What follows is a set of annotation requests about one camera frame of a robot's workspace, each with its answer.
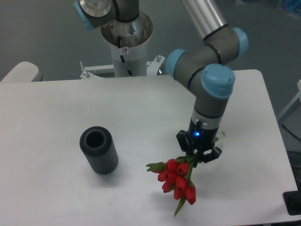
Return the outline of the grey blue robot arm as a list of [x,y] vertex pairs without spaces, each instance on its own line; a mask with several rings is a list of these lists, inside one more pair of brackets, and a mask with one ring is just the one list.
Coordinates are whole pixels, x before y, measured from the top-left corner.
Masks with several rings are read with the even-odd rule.
[[[116,77],[147,74],[145,45],[153,25],[139,1],[76,0],[73,5],[87,29],[100,28],[111,47]],[[228,26],[215,1],[185,0],[183,5],[204,45],[194,54],[174,50],[165,69],[196,98],[188,130],[177,134],[181,150],[207,163],[221,155],[214,139],[235,82],[227,63],[246,53],[249,41],[244,31]]]

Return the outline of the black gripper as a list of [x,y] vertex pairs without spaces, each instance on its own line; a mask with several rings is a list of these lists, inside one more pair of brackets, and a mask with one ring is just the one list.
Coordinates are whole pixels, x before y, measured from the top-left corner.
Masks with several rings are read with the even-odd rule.
[[186,155],[193,155],[194,150],[197,149],[198,163],[208,163],[218,159],[222,154],[222,150],[214,146],[217,131],[218,127],[215,129],[202,129],[190,122],[188,131],[180,130],[176,138],[181,150]]

